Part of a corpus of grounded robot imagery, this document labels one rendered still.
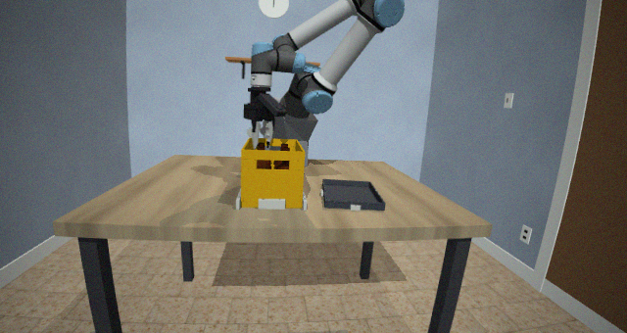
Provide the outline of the yellow divided crate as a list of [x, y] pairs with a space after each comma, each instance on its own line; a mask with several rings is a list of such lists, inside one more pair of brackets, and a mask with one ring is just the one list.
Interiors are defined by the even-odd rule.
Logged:
[[[254, 150], [252, 138], [247, 140], [241, 149], [241, 208], [258, 208], [259, 199], [285, 199], [285, 208], [302, 208], [305, 151], [297, 141], [271, 139], [269, 146], [288, 144], [290, 151], [269, 151]], [[257, 160], [271, 161], [271, 169], [257, 168]], [[274, 169], [274, 161], [289, 161], [289, 169]]]

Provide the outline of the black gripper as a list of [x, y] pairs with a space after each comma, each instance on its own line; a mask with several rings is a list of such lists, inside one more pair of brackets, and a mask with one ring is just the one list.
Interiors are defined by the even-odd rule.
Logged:
[[[257, 89], [257, 90], [252, 90]], [[269, 87], [251, 87], [248, 88], [250, 94], [250, 103], [244, 104], [244, 119], [250, 119], [252, 127], [247, 130], [247, 135], [253, 139], [254, 150], [257, 149], [259, 144], [259, 132], [261, 135], [267, 137], [266, 145], [269, 148], [272, 133], [274, 131], [275, 118], [273, 113], [258, 99], [260, 93], [266, 93], [270, 91]], [[257, 106], [251, 106], [257, 105]], [[264, 119], [264, 121], [263, 121]], [[260, 124], [263, 121], [263, 127]], [[262, 127], [262, 128], [261, 128]], [[252, 134], [253, 133], [253, 134]]]

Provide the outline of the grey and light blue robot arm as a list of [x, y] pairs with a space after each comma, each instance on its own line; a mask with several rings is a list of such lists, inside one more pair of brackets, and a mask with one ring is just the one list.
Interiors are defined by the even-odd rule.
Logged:
[[[289, 90], [280, 103], [267, 93], [260, 93], [258, 99], [275, 117], [287, 114], [305, 119], [310, 113], [325, 113], [333, 104], [337, 83], [366, 45], [375, 34], [397, 24], [404, 10], [404, 0], [339, 0], [287, 34], [275, 36], [272, 44], [254, 43], [251, 86], [271, 87], [273, 71], [294, 73]], [[322, 69], [306, 63], [304, 54], [296, 53], [351, 16], [358, 16], [358, 19]]]

